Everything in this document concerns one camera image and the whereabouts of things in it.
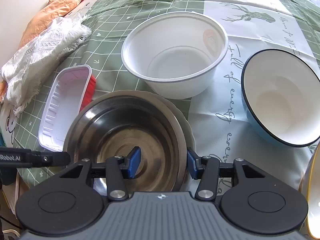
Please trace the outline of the red object beside tray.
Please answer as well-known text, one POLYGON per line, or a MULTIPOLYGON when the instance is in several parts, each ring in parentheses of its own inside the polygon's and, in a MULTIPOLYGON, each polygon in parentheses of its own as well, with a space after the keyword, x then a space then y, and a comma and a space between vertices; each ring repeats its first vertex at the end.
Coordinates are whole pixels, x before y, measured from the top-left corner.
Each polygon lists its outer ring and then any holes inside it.
POLYGON ((88 84, 85 87, 84 96, 82 97, 80 110, 85 108, 91 101, 95 91, 96 79, 93 75, 89 78, 88 84))

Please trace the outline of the white rectangular plastic tray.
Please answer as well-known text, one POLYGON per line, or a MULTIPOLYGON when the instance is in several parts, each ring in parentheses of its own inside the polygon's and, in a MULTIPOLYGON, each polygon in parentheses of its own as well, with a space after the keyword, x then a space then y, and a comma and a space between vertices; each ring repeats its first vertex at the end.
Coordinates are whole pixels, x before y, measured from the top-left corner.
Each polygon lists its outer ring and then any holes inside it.
POLYGON ((39 126, 38 139, 43 148, 53 152, 63 150, 91 75, 92 68, 84 64, 63 69, 55 78, 39 126))

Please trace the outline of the green white deer tablecloth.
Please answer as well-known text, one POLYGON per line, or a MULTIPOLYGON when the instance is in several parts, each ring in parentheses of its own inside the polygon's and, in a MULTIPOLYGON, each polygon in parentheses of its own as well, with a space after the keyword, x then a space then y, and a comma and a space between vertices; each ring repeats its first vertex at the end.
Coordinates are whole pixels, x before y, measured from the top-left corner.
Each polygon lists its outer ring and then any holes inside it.
POLYGON ((313 148, 274 146, 249 124, 241 101, 241 72, 255 52, 277 48, 319 70, 318 0, 95 0, 86 3, 84 24, 92 35, 60 64, 87 64, 96 78, 95 97, 116 90, 148 90, 129 73, 120 56, 125 37, 145 20, 173 11, 194 11, 217 20, 229 47, 210 86, 191 99, 176 100, 187 116, 200 155, 223 162, 245 158, 294 188, 313 148))

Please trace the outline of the blue enamel bowl white inside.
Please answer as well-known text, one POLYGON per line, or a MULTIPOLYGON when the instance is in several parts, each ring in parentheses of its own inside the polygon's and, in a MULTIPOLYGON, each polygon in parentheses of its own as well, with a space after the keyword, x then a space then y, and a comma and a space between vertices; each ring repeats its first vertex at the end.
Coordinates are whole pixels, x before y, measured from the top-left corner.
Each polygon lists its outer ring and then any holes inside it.
POLYGON ((266 141, 306 147, 319 140, 319 76, 296 55, 254 53, 242 69, 241 96, 249 123, 266 141))

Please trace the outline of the stainless steel bowl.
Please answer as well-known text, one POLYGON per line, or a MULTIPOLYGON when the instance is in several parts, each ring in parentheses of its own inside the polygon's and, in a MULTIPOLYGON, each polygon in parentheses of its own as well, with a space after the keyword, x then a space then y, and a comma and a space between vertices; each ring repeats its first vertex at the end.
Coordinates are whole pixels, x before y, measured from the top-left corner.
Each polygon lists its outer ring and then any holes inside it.
POLYGON ((127 156, 138 146, 141 161, 133 179, 135 191, 178 191, 184 180, 187 141, 183 114, 165 98, 150 92, 121 90, 92 101, 74 119, 63 149, 72 162, 103 163, 127 156))

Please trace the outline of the yellow-rimmed white bowl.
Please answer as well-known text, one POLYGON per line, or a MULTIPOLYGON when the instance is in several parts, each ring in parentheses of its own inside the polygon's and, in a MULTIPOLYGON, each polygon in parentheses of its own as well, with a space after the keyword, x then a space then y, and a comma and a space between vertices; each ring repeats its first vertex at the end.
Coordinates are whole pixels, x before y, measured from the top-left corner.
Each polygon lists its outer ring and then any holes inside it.
POLYGON ((308 239, 319 239, 319 144, 300 182, 299 191, 309 207, 301 232, 308 239))

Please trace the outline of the white knitted cloth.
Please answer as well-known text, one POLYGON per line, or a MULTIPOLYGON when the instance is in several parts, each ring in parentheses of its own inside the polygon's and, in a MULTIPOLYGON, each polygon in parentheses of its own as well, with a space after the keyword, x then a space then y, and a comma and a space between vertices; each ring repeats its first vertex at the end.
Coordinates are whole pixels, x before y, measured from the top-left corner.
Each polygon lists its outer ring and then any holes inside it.
POLYGON ((20 48, 1 68, 1 78, 7 83, 7 91, 1 101, 7 102, 19 116, 44 81, 58 67, 62 58, 84 43, 92 31, 82 24, 84 16, 58 17, 46 30, 20 48))

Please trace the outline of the orange cloth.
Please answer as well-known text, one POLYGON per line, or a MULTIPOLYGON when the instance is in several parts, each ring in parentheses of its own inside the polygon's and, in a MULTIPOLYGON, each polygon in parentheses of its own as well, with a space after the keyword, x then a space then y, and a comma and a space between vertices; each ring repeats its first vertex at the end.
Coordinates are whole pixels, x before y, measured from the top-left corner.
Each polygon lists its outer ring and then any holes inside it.
POLYGON ((45 31, 51 24, 52 20, 66 16, 82 1, 83 0, 49 0, 47 5, 28 23, 22 34, 18 50, 45 31))

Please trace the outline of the white disposable round bowl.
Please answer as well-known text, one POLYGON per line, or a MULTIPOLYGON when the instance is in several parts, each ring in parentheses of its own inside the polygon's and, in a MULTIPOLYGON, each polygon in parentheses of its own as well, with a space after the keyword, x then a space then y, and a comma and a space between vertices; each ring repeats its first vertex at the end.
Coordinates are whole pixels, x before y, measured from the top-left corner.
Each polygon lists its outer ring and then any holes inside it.
POLYGON ((168 12, 135 27, 123 43, 121 59, 157 94, 187 99, 210 86, 228 43, 216 20, 196 12, 168 12))

